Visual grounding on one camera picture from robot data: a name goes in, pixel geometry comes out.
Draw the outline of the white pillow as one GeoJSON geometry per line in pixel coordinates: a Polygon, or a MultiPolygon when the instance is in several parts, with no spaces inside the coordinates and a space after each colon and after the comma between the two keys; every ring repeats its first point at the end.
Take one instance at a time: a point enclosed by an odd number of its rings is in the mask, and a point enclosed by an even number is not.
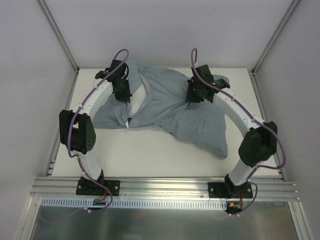
{"type": "Polygon", "coordinates": [[[129,112],[127,122],[126,122],[126,128],[129,128],[129,123],[131,119],[135,116],[135,114],[138,112],[139,108],[147,98],[148,93],[146,88],[143,84],[139,86],[139,88],[134,92],[133,96],[130,99],[131,103],[131,110],[129,112]]]}

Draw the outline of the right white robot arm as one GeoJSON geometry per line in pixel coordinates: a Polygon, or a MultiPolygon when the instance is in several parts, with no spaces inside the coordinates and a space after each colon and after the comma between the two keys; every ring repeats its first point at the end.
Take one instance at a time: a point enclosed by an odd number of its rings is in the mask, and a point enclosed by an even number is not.
{"type": "Polygon", "coordinates": [[[215,79],[208,65],[192,67],[188,80],[186,100],[200,103],[207,100],[222,109],[243,136],[238,148],[239,160],[234,169],[225,176],[223,191],[234,198],[242,192],[248,179],[277,151],[277,125],[256,118],[239,100],[223,78],[215,79]]]}

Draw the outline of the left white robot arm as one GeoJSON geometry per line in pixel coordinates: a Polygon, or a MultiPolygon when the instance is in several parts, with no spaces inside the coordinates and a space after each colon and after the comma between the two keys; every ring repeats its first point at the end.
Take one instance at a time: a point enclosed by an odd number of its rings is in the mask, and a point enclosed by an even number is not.
{"type": "Polygon", "coordinates": [[[120,102],[130,101],[128,76],[128,65],[114,59],[110,67],[96,74],[92,88],[74,108],[59,113],[60,142],[66,146],[69,157],[77,158],[82,177],[89,180],[87,189],[93,195],[101,194],[105,188],[104,182],[99,180],[102,169],[94,149],[97,136],[93,119],[110,96],[120,102]]]}

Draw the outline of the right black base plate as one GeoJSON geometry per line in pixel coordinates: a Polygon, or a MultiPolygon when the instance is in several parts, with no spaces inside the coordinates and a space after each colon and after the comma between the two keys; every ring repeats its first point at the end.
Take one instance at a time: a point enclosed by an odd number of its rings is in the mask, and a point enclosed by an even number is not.
{"type": "Polygon", "coordinates": [[[221,199],[252,199],[253,191],[251,184],[246,182],[239,186],[231,186],[226,182],[208,182],[208,196],[221,199]]]}

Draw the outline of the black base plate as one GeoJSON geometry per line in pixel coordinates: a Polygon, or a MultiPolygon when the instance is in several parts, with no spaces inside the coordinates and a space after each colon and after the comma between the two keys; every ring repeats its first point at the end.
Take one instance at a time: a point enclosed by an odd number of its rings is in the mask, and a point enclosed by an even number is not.
{"type": "Polygon", "coordinates": [[[253,191],[251,184],[246,182],[239,186],[231,186],[226,182],[208,182],[208,196],[221,199],[252,199],[253,191]]]}
{"type": "MultiPolygon", "coordinates": [[[[119,196],[121,182],[119,180],[105,180],[99,177],[98,183],[107,188],[113,196],[119,196]]],[[[77,182],[75,194],[78,196],[102,196],[106,190],[89,179],[81,177],[77,182]]]]}

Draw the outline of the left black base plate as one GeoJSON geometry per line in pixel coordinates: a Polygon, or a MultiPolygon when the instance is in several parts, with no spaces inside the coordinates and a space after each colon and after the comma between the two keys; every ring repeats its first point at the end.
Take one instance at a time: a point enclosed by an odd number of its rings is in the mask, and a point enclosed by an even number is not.
{"type": "MultiPolygon", "coordinates": [[[[107,188],[113,196],[119,196],[121,182],[119,180],[105,180],[99,177],[98,183],[107,188]]],[[[106,190],[89,179],[81,177],[77,182],[75,194],[78,196],[102,196],[106,190]]]]}

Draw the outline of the left aluminium frame post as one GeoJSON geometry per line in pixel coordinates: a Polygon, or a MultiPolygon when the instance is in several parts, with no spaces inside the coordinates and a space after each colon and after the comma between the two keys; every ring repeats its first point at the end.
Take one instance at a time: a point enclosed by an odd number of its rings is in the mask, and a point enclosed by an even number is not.
{"type": "Polygon", "coordinates": [[[53,34],[55,35],[55,37],[57,38],[60,46],[62,47],[69,63],[71,64],[73,70],[78,73],[80,68],[78,66],[78,64],[76,63],[75,58],[73,57],[70,48],[67,45],[67,42],[65,41],[65,38],[63,37],[61,30],[51,12],[51,10],[49,9],[49,6],[47,4],[47,2],[45,0],[37,0],[36,1],[42,11],[42,13],[44,14],[51,30],[53,31],[53,34]]]}

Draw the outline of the aluminium mounting rail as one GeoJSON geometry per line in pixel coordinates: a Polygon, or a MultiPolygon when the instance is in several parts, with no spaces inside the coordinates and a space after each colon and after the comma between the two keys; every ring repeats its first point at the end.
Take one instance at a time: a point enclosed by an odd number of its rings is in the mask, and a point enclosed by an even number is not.
{"type": "MultiPolygon", "coordinates": [[[[37,177],[32,196],[70,197],[76,194],[79,177],[37,177]]],[[[222,182],[222,177],[110,177],[120,181],[119,196],[129,199],[207,200],[209,182],[222,182]]],[[[295,183],[280,178],[254,177],[258,186],[257,201],[300,202],[295,183]]]]}

